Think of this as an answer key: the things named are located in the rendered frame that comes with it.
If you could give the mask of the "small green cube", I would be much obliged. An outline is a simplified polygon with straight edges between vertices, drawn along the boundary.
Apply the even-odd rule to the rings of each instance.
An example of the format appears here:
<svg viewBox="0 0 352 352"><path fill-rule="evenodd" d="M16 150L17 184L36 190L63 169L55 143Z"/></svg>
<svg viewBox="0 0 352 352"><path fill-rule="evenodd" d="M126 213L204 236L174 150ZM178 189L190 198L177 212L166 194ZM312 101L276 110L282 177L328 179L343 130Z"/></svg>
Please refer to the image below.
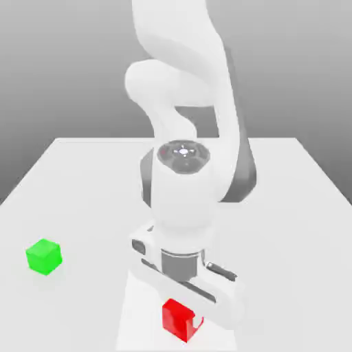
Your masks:
<svg viewBox="0 0 352 352"><path fill-rule="evenodd" d="M45 276L63 262L60 245L47 239L37 241L25 250L25 254L29 268Z"/></svg>

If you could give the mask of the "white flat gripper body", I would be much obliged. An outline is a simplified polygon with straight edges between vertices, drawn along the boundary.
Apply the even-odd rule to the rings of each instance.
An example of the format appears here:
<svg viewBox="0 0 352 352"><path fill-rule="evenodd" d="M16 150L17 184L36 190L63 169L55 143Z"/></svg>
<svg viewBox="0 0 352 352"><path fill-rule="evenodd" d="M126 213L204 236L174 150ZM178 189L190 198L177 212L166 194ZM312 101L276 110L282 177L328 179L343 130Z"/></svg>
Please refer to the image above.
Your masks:
<svg viewBox="0 0 352 352"><path fill-rule="evenodd" d="M177 282L138 255L129 259L129 269L164 300L172 298L226 330L234 330L244 316L245 285L239 279L229 280L201 266L196 277Z"/></svg>

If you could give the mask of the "small red cube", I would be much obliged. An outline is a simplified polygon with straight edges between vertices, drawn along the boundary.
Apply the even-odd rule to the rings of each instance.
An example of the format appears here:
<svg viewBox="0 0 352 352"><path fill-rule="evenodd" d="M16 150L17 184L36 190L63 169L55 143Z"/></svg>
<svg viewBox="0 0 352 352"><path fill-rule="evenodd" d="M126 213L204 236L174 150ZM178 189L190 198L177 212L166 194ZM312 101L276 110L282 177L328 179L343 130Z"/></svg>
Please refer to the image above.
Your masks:
<svg viewBox="0 0 352 352"><path fill-rule="evenodd" d="M169 298L162 305L162 326L165 330L187 343L199 330L204 323L204 317L201 317L200 323L195 326L193 310L180 302Z"/></svg>

